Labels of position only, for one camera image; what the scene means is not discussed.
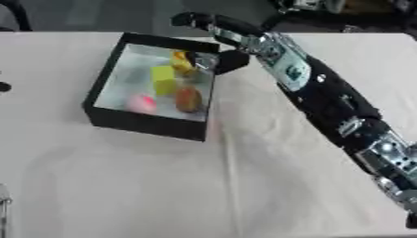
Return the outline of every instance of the white table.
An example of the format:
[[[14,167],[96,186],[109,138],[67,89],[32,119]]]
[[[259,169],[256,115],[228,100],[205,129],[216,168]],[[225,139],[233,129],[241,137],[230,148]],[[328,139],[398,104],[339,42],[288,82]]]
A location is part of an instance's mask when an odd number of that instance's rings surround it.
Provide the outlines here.
[[[1,33],[0,182],[14,237],[417,234],[254,60],[218,78],[205,143],[97,128],[81,110],[120,33]],[[417,139],[417,45],[294,34]]]

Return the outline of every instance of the orange ball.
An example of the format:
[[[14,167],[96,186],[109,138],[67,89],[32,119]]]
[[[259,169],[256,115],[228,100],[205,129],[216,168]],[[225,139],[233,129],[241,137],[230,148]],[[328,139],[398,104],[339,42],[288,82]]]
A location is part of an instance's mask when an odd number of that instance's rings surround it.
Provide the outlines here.
[[[175,94],[175,104],[181,112],[195,112],[201,107],[201,93],[194,86],[181,86]]]

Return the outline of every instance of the metal stand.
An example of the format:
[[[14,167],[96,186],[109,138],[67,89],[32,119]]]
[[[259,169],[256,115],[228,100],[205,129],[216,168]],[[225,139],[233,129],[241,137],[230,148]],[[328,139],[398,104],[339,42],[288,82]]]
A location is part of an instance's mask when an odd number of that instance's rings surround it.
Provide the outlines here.
[[[360,28],[377,27],[403,33],[408,28],[413,27],[410,23],[417,8],[417,3],[414,3],[406,13],[394,9],[391,13],[333,14],[326,11],[285,11],[283,10],[285,7],[281,6],[276,0],[268,1],[277,9],[277,12],[262,24],[265,31],[271,31],[278,23],[287,21],[308,22],[315,26],[336,31],[342,31],[344,26],[351,25]]]

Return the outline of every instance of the toy fruit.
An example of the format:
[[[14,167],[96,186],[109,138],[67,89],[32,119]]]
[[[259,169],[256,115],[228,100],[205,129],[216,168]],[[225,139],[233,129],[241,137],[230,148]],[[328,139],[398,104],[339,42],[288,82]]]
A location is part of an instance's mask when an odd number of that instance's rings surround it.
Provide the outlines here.
[[[195,112],[201,107],[200,92],[194,86],[181,86],[175,94],[175,104],[181,112]]]
[[[171,55],[172,67],[182,76],[189,77],[195,72],[195,67],[185,57],[184,51],[173,51]]]
[[[172,66],[155,66],[151,68],[152,82],[157,96],[172,95],[177,88],[175,71]]]

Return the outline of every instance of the yellow block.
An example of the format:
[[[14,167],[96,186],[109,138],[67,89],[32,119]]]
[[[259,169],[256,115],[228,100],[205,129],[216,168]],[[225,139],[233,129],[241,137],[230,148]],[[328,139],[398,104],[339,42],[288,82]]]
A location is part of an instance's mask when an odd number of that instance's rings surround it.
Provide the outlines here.
[[[177,83],[175,81],[175,71],[172,66],[152,67],[151,75],[157,96],[172,95],[175,93]]]
[[[184,51],[173,51],[171,55],[171,64],[175,70],[184,76],[189,76],[195,71],[193,65],[185,57]]]

